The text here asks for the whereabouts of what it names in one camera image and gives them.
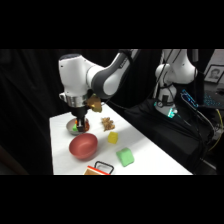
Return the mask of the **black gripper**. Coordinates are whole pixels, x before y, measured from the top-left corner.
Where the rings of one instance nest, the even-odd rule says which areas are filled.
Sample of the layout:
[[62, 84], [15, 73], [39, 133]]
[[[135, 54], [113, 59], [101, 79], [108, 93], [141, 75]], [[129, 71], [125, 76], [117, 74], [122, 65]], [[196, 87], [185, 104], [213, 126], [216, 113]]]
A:
[[[78, 131], [82, 131], [82, 122], [81, 119], [84, 119], [87, 114], [88, 108], [86, 106], [83, 107], [71, 107], [70, 112], [71, 114], [76, 117], [76, 127]], [[90, 128], [89, 120], [85, 118], [84, 122], [84, 131], [88, 131]]]

